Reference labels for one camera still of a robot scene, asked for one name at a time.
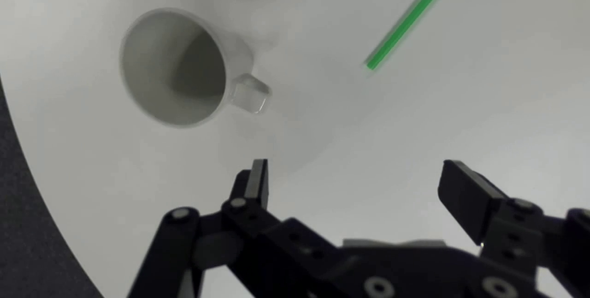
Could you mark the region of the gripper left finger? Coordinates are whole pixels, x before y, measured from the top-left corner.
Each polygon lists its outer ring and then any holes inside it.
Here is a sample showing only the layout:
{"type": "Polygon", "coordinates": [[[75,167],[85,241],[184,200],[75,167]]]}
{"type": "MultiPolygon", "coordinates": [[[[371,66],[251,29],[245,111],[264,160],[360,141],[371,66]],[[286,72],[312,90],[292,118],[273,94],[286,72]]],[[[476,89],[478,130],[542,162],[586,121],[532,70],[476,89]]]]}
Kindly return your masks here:
{"type": "Polygon", "coordinates": [[[354,298],[348,257],[295,219],[267,210],[268,161],[238,173],[218,212],[183,206],[161,219],[127,298],[200,298],[227,266],[254,298],[354,298]]]}

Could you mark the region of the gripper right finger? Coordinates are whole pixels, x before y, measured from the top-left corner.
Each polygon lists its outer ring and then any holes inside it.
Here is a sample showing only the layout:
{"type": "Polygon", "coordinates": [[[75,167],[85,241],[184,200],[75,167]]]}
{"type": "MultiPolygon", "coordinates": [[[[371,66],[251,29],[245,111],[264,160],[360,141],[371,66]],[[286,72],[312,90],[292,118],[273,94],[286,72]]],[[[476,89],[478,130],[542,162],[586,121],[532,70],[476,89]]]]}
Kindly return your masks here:
{"type": "Polygon", "coordinates": [[[590,298],[590,209],[548,216],[460,160],[444,160],[438,197],[481,247],[468,298],[548,298],[537,289],[539,267],[572,298],[590,298]]]}

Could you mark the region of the white ceramic mug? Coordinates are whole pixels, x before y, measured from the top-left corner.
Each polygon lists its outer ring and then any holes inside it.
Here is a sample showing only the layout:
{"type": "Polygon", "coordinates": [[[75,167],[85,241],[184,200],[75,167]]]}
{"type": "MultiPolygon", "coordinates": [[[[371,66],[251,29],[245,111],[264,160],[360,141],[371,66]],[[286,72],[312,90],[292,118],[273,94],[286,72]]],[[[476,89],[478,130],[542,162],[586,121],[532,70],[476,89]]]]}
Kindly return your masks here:
{"type": "Polygon", "coordinates": [[[119,66],[136,105],[179,128],[202,125],[227,105],[262,114],[272,97],[240,35],[181,9],[139,16],[122,38],[119,66]]]}

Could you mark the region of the green straw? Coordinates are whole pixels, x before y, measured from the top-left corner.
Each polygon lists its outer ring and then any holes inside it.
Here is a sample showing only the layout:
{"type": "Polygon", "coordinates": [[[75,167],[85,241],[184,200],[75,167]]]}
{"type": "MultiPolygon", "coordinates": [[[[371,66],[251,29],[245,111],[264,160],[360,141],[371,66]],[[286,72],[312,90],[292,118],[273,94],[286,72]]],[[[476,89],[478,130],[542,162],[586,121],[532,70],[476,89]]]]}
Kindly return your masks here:
{"type": "Polygon", "coordinates": [[[419,21],[422,14],[428,10],[429,6],[436,0],[414,0],[407,8],[404,14],[396,22],[394,27],[382,39],[379,45],[371,52],[364,62],[364,65],[370,71],[375,71],[385,62],[386,58],[396,50],[397,46],[404,39],[416,22],[419,21]]]}

